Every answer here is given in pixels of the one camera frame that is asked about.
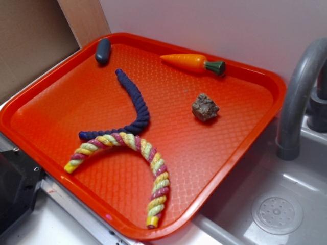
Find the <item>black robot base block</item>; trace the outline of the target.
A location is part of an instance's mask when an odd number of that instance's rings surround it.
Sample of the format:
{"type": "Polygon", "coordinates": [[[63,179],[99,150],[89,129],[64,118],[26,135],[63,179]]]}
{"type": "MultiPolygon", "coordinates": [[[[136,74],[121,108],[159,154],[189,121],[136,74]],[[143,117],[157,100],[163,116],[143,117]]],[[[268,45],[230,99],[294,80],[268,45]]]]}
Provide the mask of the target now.
{"type": "Polygon", "coordinates": [[[1,152],[1,237],[34,211],[43,176],[42,167],[20,148],[1,152]]]}

